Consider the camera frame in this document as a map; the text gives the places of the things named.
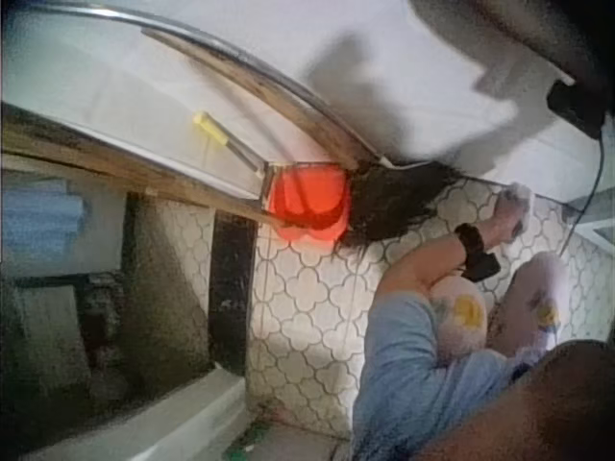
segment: hand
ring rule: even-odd
[[[505,191],[500,195],[489,221],[496,228],[502,242],[511,242],[521,233],[522,221],[528,208],[528,201],[518,199],[514,193]]]

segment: black cable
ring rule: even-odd
[[[580,222],[580,220],[585,215],[585,212],[587,211],[587,208],[589,208],[589,206],[591,205],[592,199],[594,198],[594,195],[596,194],[596,189],[598,189],[598,183],[600,182],[600,179],[603,176],[603,169],[604,169],[604,144],[603,144],[603,137],[602,137],[602,135],[598,138],[598,142],[600,144],[600,163],[598,164],[598,173],[596,174],[596,179],[594,180],[594,185],[592,186],[592,191],[589,193],[589,196],[587,197],[587,202],[585,202],[585,206],[583,207],[583,209],[578,214],[577,219],[575,220],[575,223],[570,228],[570,232],[568,232],[568,236],[566,237],[566,240],[564,241],[564,244],[562,245],[561,250],[559,251],[559,257],[562,257],[564,255],[564,252],[568,248],[568,244],[570,243],[570,239],[573,236],[573,233],[575,233],[575,229],[577,228],[577,224]]]

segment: white wall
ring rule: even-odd
[[[546,106],[558,72],[466,11],[463,2],[107,3],[172,17],[245,48],[314,89],[392,157],[445,157],[473,176],[524,182],[562,201],[585,195],[593,181],[597,143]],[[134,26],[35,20],[28,35],[42,36],[36,46],[55,49],[60,42],[63,50],[42,51],[35,60],[34,44],[27,48],[19,58],[32,67],[22,68],[46,65],[31,80],[11,79],[17,66],[9,61],[3,96],[9,100],[197,167],[198,157],[207,156],[189,116],[200,109],[270,160],[327,157],[267,106]]]

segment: black strap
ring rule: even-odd
[[[500,263],[495,255],[488,255],[480,232],[474,226],[462,224],[455,228],[455,234],[465,248],[465,271],[462,276],[470,281],[481,281],[500,272]]]

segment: person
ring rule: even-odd
[[[476,223],[485,250],[510,242],[528,209],[501,197]],[[539,253],[515,273],[487,328],[476,286],[451,273],[466,261],[452,233],[411,251],[382,276],[369,312],[353,411],[353,460],[407,460],[459,427],[555,345],[567,271]]]

